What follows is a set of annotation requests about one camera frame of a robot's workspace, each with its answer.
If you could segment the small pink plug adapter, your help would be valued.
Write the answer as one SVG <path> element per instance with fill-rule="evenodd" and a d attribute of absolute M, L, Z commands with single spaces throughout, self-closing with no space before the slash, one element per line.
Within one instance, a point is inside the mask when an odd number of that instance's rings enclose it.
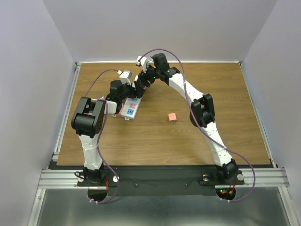
<path fill-rule="evenodd" d="M 169 122 L 177 122 L 176 113 L 169 113 L 168 114 L 168 120 L 169 120 Z"/>

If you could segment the white multicolour power strip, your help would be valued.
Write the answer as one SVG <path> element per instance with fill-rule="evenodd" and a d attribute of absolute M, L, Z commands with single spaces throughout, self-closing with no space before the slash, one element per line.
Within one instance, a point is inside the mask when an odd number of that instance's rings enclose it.
<path fill-rule="evenodd" d="M 127 98 L 124 102 L 120 116 L 125 120 L 134 120 L 141 103 L 141 98 Z"/>

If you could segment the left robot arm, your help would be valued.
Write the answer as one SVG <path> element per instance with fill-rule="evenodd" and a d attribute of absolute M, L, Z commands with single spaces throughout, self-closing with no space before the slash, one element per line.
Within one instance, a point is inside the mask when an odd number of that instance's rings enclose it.
<path fill-rule="evenodd" d="M 135 119 L 144 92 L 145 86 L 138 76 L 132 85 L 120 77 L 111 82 L 110 93 L 105 99 L 80 98 L 71 120 L 71 127 L 76 131 L 84 153 L 83 171 L 75 174 L 80 182 L 95 186 L 104 182 L 103 160 L 97 149 L 105 117 L 120 114 L 125 120 Z"/>

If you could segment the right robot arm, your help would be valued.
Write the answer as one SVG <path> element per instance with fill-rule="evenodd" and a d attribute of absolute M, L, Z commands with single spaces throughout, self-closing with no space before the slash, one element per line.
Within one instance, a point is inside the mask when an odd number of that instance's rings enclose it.
<path fill-rule="evenodd" d="M 187 101 L 190 108 L 190 121 L 195 127 L 201 129 L 212 152 L 217 180 L 222 184 L 232 181 L 238 173 L 238 166 L 218 132 L 213 97 L 198 91 L 177 68 L 170 67 L 165 54 L 158 53 L 151 58 L 154 66 L 151 66 L 144 56 L 137 58 L 136 65 L 143 69 L 139 74 L 138 84 L 149 87 L 156 79 L 160 79 Z"/>

